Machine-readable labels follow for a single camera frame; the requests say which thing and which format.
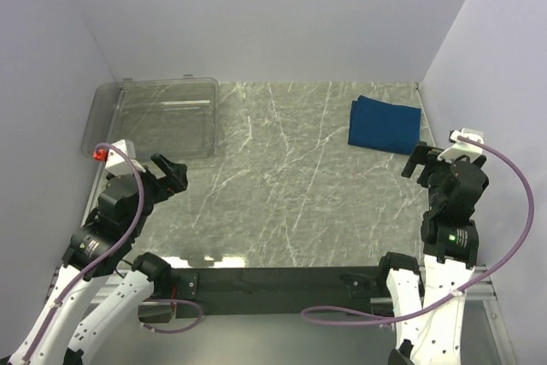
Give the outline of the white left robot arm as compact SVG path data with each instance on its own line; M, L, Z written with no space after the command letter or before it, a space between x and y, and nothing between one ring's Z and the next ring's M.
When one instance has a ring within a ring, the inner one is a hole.
M108 182L85 223L70 239L45 306L18 349L3 364L87 364L107 333L149 297L169 303L180 288L168 262L136 257L115 291L92 312L92 299L129 253L154 207L187 189L187 166L155 154L154 175L129 155L99 150Z

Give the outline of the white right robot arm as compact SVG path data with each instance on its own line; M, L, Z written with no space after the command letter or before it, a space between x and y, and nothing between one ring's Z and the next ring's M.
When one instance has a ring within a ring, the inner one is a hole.
M466 293L473 277L479 235L472 219L489 184L481 148L455 142L441 150L424 142L410 154L401 175L426 188L421 223L423 261L388 252L375 275L379 292L391 296L396 346L390 364L459 364Z

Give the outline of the blue printed t-shirt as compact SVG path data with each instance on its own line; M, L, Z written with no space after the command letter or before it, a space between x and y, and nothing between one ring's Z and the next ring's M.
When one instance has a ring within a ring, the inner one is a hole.
M410 155L420 141L421 109L359 96L351 102L348 144Z

